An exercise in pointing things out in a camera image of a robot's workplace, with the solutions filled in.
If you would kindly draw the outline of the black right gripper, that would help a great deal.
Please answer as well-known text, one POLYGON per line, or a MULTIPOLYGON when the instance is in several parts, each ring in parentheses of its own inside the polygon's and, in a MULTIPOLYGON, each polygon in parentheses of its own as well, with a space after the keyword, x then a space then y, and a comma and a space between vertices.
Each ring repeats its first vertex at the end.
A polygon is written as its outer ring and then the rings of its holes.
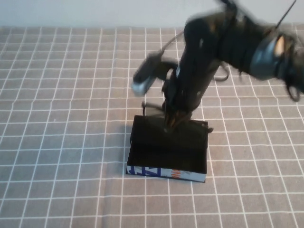
POLYGON ((191 120, 191 112, 199 106, 221 62, 227 59, 228 14, 190 18, 183 35, 185 48, 179 65, 162 89, 165 132, 191 120))

